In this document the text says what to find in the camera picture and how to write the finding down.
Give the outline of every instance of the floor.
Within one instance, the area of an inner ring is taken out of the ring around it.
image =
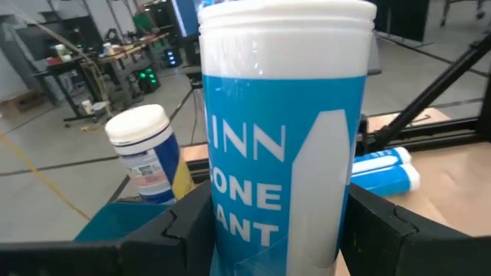
[[[447,26],[430,32],[433,43],[419,49],[455,60],[470,42],[482,35],[491,20],[488,11],[485,19],[476,21],[474,7],[469,2],[453,5]],[[440,15],[435,13],[432,20],[435,18]],[[404,109],[448,67],[448,63],[385,40],[378,40],[378,46],[382,74],[367,80],[363,104],[363,113],[367,115]],[[490,58],[486,56],[475,68],[487,71]],[[188,94],[189,82],[178,69],[162,71],[159,76],[162,87],[147,95],[144,103],[160,104],[169,115]],[[476,116],[485,85],[484,77],[468,72],[433,105],[451,118]],[[195,106],[194,100],[195,96],[190,96],[172,122],[181,145],[203,142],[206,138],[201,101],[197,97]],[[193,136],[196,110],[199,112]],[[91,125],[90,122],[64,128],[62,118],[70,115],[68,106],[54,108],[47,103],[15,119],[0,119],[0,131],[34,166],[44,168],[44,175],[75,205],[92,216],[114,195],[126,174],[115,158],[104,128],[82,132],[80,128]],[[87,222],[26,169],[15,153],[0,143],[0,242],[73,239]],[[130,183],[119,196],[135,194]]]

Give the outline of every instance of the white lid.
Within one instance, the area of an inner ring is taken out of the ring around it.
[[[116,115],[106,124],[106,133],[113,143],[146,139],[169,126],[163,107],[148,104]]]
[[[411,155],[407,149],[404,149],[402,146],[398,146],[397,148],[394,148],[394,150],[397,152],[397,154],[399,154],[403,164],[411,163]]]
[[[377,7],[362,0],[247,0],[225,2],[205,7],[199,14],[199,22],[222,17],[248,15],[256,18],[271,16],[319,16],[356,18],[373,21]]]
[[[406,172],[410,181],[409,191],[416,191],[421,186],[421,175],[411,164],[402,164],[400,167]]]

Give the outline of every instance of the white lettering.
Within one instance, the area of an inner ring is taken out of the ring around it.
[[[227,137],[230,142],[236,147],[236,149],[247,158],[247,126],[246,123],[242,124],[242,141],[239,139],[236,133],[228,123],[223,120],[223,150],[227,152]]]
[[[220,184],[218,184],[217,176],[220,177]],[[227,191],[227,179],[218,167],[213,168],[213,183],[215,183],[215,187],[219,192],[224,193]]]
[[[268,191],[281,192],[282,187],[280,185],[258,183],[257,187],[258,187],[258,198],[257,198],[258,208],[275,210],[275,211],[279,211],[282,209],[282,206],[279,204],[271,204],[266,202],[268,199],[279,200],[278,194],[269,194]]]
[[[225,220],[225,213],[223,212],[223,207],[220,204],[216,206],[216,220],[223,224],[223,228],[225,230],[229,230],[229,228],[227,227],[227,221]]]
[[[271,241],[271,232],[277,232],[279,227],[277,225],[265,225],[262,223],[254,222],[252,227],[261,230],[261,245],[269,246]]]
[[[216,116],[212,115],[213,145],[218,149],[218,130],[216,129]]]
[[[271,137],[269,137],[259,126],[254,125],[254,160],[258,159],[258,142],[260,142],[270,153],[278,160],[285,161],[285,142],[286,142],[286,126],[282,126],[281,143],[278,145]]]
[[[230,198],[237,200],[237,193],[244,204],[252,206],[252,183],[249,180],[244,180],[244,189],[237,181],[235,176],[229,177]]]
[[[239,234],[242,239],[246,242],[250,242],[251,222],[247,219],[243,219],[242,224],[244,225],[244,227],[240,227],[240,223],[239,220],[237,220],[237,217],[234,214],[230,213],[230,233],[232,233],[232,235],[236,235],[236,230],[239,230]]]

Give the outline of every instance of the blue container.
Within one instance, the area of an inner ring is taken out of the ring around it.
[[[420,187],[420,174],[411,164],[355,174],[351,181],[377,196],[395,196]]]
[[[409,152],[399,146],[393,149],[381,150],[354,158],[353,169],[351,172],[353,174],[363,173],[375,169],[408,164],[410,162],[411,155]]]
[[[375,14],[319,0],[200,12],[223,276],[334,270]]]
[[[166,205],[111,203],[105,205],[75,238],[76,242],[116,241],[166,210]]]

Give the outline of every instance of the black holder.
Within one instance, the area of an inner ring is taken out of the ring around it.
[[[0,274],[208,276],[214,225],[205,182],[121,241],[0,245]],[[341,251],[352,276],[491,273],[491,237],[469,237],[354,184]]]

